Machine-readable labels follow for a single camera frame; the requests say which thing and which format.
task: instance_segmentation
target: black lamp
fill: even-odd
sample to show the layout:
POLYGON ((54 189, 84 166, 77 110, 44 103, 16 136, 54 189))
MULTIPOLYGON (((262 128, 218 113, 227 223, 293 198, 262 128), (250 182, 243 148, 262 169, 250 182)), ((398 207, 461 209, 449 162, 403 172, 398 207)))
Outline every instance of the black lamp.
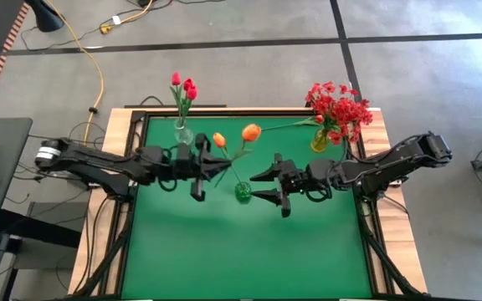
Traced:
POLYGON ((44 0, 24 0, 33 9, 37 27, 43 33, 55 31, 64 26, 63 20, 44 0))

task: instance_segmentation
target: green table surface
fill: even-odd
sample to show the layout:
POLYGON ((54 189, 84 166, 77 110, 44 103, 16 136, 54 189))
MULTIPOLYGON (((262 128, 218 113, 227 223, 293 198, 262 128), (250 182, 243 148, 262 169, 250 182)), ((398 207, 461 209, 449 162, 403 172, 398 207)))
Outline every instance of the green table surface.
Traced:
MULTIPOLYGON (((195 118, 188 126, 211 140, 221 132, 234 153, 249 123, 263 129, 304 118, 195 118)), ((151 119, 147 145, 175 145, 172 119, 151 119)), ((263 131, 251 143, 254 151, 235 161, 243 181, 266 170, 274 153, 304 169, 316 158, 339 159, 340 146, 316 154, 310 148, 316 128, 295 126, 263 131)), ((221 151, 212 147, 213 154, 221 151)), ((156 183, 141 186, 123 279, 122 298, 366 298, 371 296, 366 259, 353 195, 333 191, 315 203, 290 195, 291 216, 253 197, 240 204, 237 183, 228 171, 217 188, 205 182, 205 202, 190 195, 190 182, 174 192, 156 183)), ((253 190, 275 188, 273 182, 251 182, 253 190)))

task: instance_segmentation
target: yellow vase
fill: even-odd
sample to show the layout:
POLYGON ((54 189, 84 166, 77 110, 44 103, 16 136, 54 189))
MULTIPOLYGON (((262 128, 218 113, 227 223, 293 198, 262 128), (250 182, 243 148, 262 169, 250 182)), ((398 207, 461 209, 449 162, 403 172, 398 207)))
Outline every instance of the yellow vase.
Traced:
POLYGON ((310 146, 314 152, 323 152, 330 143, 331 139, 328 137, 328 130, 319 129, 315 133, 314 140, 310 143, 310 146))

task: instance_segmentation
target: clear glass vase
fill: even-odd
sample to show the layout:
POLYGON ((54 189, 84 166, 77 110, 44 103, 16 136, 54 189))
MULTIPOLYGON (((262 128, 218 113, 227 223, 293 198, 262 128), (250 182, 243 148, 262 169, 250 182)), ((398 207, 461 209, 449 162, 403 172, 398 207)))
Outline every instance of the clear glass vase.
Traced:
POLYGON ((191 145, 194 134, 191 129, 187 128, 187 119, 176 118, 174 120, 174 138, 178 143, 191 145))
POLYGON ((314 140, 310 143, 310 146, 314 152, 323 152, 330 143, 331 138, 328 136, 328 130, 319 129, 315 133, 314 140))

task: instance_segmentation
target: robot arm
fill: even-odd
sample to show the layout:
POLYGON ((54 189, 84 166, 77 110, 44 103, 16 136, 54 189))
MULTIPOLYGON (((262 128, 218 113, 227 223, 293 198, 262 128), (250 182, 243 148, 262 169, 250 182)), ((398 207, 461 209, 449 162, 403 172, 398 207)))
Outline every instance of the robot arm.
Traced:
POLYGON ((132 199, 131 181, 142 185, 157 181, 170 191, 174 188, 166 188, 163 182, 194 179, 191 196, 202 202, 203 180, 210 181, 229 168, 231 161, 212 156, 211 143, 204 134, 197 135, 195 146, 197 154, 188 145, 175 146, 176 158, 172 158, 174 148, 160 146, 139 148, 131 156, 117 156, 60 138, 43 141, 34 162, 42 172, 69 171, 87 184, 98 183, 109 196, 123 201, 132 199))
POLYGON ((275 154, 271 167, 250 180, 274 181, 277 178, 279 189, 254 191, 253 195, 282 206, 282 217, 288 217, 291 214, 290 193, 305 193, 311 201, 322 202, 332 197, 331 187, 342 191, 359 186, 361 196, 377 200, 391 182, 407 180, 408 174, 419 167, 445 166, 451 158, 444 138, 428 133, 409 137, 392 149, 365 160, 311 161, 304 171, 297 169, 292 160, 283 161, 280 154, 275 154), (311 191, 318 191, 322 197, 313 197, 311 191))

